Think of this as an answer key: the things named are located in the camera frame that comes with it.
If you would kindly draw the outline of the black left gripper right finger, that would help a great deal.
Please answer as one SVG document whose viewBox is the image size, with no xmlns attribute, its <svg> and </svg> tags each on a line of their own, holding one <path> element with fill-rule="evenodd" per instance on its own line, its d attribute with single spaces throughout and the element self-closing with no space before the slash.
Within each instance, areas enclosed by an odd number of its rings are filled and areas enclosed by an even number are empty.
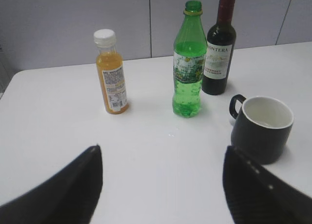
<svg viewBox="0 0 312 224">
<path fill-rule="evenodd" d="M 312 199 L 234 146 L 223 164 L 223 189 L 236 224 L 310 224 Z"/>
</svg>

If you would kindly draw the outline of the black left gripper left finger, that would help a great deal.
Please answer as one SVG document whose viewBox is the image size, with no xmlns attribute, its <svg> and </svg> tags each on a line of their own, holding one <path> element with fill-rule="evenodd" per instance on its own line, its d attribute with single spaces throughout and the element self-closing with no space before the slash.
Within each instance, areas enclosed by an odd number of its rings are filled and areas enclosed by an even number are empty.
<svg viewBox="0 0 312 224">
<path fill-rule="evenodd" d="M 57 174 L 1 205 L 2 224 L 88 224 L 102 191 L 102 152 L 90 146 Z"/>
</svg>

